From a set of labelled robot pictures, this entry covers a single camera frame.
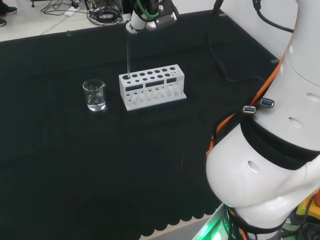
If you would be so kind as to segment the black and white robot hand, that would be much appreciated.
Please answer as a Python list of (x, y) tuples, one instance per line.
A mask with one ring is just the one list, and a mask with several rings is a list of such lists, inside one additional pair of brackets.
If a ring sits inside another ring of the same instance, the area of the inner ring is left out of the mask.
[(129, 17), (126, 30), (138, 34), (155, 31), (176, 23), (179, 12), (171, 0), (122, 0), (123, 13)]

